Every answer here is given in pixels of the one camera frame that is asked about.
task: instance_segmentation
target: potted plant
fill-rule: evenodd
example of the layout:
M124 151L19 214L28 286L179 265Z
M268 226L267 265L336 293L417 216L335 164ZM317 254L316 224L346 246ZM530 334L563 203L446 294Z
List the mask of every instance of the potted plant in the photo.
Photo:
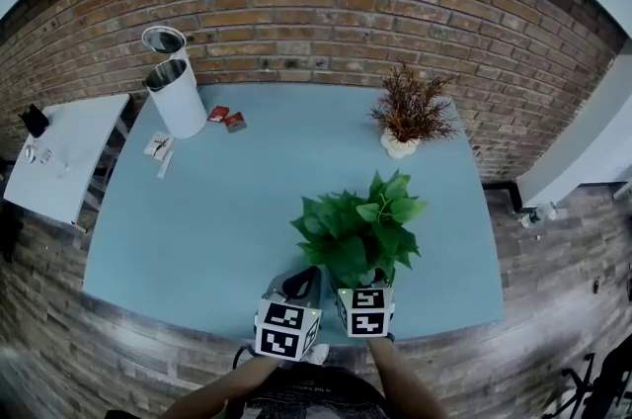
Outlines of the potted plant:
M375 173L368 198L344 191L303 198L303 216L291 224L307 240L298 246L313 265L325 265L338 288L391 286L395 263L411 268L410 254L419 254L415 235L403 225L425 202L408 196L411 177L399 171L388 182Z
M371 109L383 133L380 143L393 159L412 154L422 141L456 134L447 115L449 102L438 101L443 86L454 77L423 80L402 62L382 81L386 94Z

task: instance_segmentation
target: white pot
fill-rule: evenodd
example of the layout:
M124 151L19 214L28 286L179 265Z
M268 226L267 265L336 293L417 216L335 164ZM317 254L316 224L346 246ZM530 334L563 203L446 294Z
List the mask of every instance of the white pot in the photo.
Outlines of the white pot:
M411 155L420 144L419 139L411 139L405 143L398 141L389 129L385 129L379 142L392 159L401 159L407 155Z

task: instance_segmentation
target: red card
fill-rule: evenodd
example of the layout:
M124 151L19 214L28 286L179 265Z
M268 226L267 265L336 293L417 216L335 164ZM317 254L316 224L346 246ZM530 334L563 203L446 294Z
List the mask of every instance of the red card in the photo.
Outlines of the red card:
M224 119L224 123L226 124L228 132L235 132L236 130L243 129L246 126L246 122L244 121L241 112L237 112L230 117L226 117L226 119Z
M208 116L208 120L212 123L221 123L228 115L228 112L230 112L228 107L215 107Z

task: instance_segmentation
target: white trash can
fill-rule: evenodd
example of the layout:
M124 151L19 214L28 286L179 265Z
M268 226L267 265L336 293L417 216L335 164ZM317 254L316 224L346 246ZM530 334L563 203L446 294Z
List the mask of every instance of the white trash can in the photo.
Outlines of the white trash can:
M157 26L145 30L142 42L154 51L170 54L144 82L169 133L179 139L197 134L206 124L206 110L187 56L187 39L180 31Z

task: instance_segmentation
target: light blue tabletop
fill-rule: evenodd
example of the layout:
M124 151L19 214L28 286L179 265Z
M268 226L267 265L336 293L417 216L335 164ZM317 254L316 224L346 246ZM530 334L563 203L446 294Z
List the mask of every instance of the light blue tabletop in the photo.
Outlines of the light blue tabletop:
M301 215L301 195L347 189L365 196L375 170L389 178L399 168L412 176L409 194L428 206L406 226L422 257L411 255L413 271L397 270L391 332L406 339L502 317L494 235L462 132L395 161L368 117L377 89L265 83L200 93L209 110L242 112L248 127L229 133L208 123L177 140L160 180L160 163L143 148L166 127L147 100L103 201L86 293L173 324L252 338L272 278L307 266L296 246L302 237L289 224ZM318 341L353 343L332 301L323 297Z

